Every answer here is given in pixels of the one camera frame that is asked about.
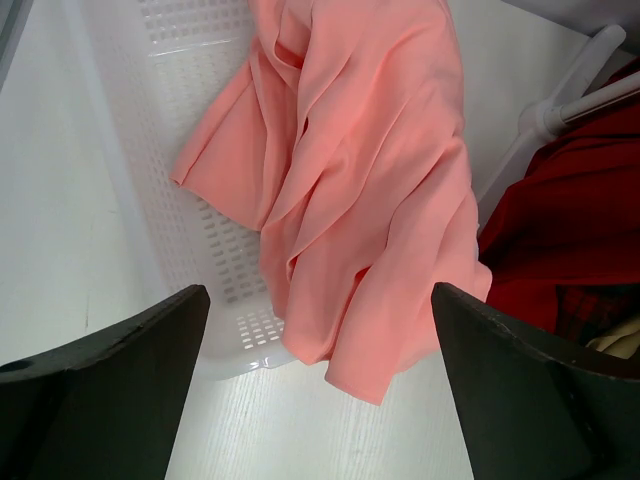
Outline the pink pleated skirt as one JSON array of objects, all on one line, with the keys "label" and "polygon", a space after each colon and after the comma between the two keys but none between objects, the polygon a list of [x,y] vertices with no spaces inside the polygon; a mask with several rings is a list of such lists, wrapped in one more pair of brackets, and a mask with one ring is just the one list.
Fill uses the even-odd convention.
[{"label": "pink pleated skirt", "polygon": [[444,1],[253,1],[246,62],[171,172],[260,235],[282,342],[380,404],[438,347],[431,293],[485,298]]}]

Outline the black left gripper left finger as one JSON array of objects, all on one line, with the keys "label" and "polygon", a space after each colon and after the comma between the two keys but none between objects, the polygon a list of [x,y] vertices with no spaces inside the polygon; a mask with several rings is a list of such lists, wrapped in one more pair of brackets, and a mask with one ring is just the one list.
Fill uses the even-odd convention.
[{"label": "black left gripper left finger", "polygon": [[164,478],[209,307],[206,288],[191,285],[3,365],[2,478]]}]

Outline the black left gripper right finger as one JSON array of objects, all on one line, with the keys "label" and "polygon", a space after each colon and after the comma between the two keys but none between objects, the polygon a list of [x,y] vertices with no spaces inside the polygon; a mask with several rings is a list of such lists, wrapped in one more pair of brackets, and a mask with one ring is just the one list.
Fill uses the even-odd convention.
[{"label": "black left gripper right finger", "polygon": [[437,335],[477,479],[636,479],[639,363],[549,334],[448,283]]}]

